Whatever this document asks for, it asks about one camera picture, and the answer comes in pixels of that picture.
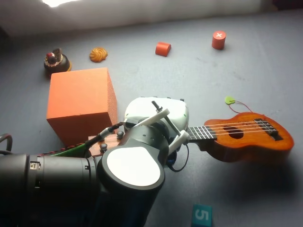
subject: ukulele body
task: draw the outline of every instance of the ukulele body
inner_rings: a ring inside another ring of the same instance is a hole
[[[198,143],[198,146],[224,162],[248,160],[280,164],[294,146],[286,129],[258,113],[240,113],[228,120],[208,120],[204,125],[216,133],[217,139]]]

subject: gray tabletop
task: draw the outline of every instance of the gray tabletop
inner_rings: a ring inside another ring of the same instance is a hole
[[[108,67],[123,119],[139,96],[184,98],[190,126],[234,113],[231,95],[253,111],[283,125],[295,147],[284,166],[223,163],[190,145],[186,168],[166,169],[166,182],[150,212],[147,227],[189,227],[193,204],[213,207],[215,227],[284,227],[303,222],[303,11],[221,17],[44,35],[16,40],[0,56],[0,131],[13,135],[14,153],[43,153],[62,147],[47,123],[47,52],[61,47],[72,70]],[[227,33],[224,51],[211,47],[216,30]],[[155,55],[168,42],[167,58]],[[89,60],[93,47],[108,57]],[[246,111],[235,105],[238,111]],[[181,149],[175,168],[182,166]]]

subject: fretboard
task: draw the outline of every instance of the fretboard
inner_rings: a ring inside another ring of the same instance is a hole
[[[187,132],[191,140],[215,140],[216,133],[208,126],[188,127]]]

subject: wall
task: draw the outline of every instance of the wall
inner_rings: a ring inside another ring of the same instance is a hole
[[[41,0],[0,1],[0,27],[10,36],[176,19],[256,13],[270,0],[80,0],[51,8]]]

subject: green object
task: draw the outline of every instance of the green object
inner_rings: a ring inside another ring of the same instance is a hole
[[[75,148],[72,148],[72,149],[60,152],[58,154],[51,155],[51,156],[57,156],[57,157],[84,157],[84,154],[85,154],[86,150],[87,150],[87,147],[86,147],[85,143],[83,143],[83,144],[81,144],[81,145],[79,145]]]
[[[211,227],[213,209],[210,206],[195,204],[191,218],[191,227]]]
[[[227,105],[230,105],[230,104],[235,103],[235,102],[236,102],[236,100],[233,97],[231,97],[231,96],[225,97],[225,103]]]

